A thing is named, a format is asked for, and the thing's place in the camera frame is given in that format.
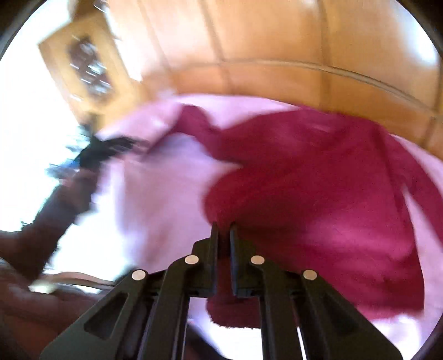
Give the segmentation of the left hand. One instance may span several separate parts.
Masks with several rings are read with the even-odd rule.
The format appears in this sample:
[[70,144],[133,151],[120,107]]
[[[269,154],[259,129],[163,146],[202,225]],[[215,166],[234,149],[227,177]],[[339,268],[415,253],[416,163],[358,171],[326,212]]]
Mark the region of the left hand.
[[56,189],[56,199],[68,205],[77,214],[90,210],[92,196],[98,188],[99,173],[80,168],[65,177]]

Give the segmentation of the left forearm dark sleeve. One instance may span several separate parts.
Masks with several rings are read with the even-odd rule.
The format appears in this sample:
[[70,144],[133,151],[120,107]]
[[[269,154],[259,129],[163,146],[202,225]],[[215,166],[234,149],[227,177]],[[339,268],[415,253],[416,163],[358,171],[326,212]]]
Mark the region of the left forearm dark sleeve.
[[37,279],[77,215],[64,187],[57,187],[33,222],[19,231],[1,232],[1,258],[27,280]]

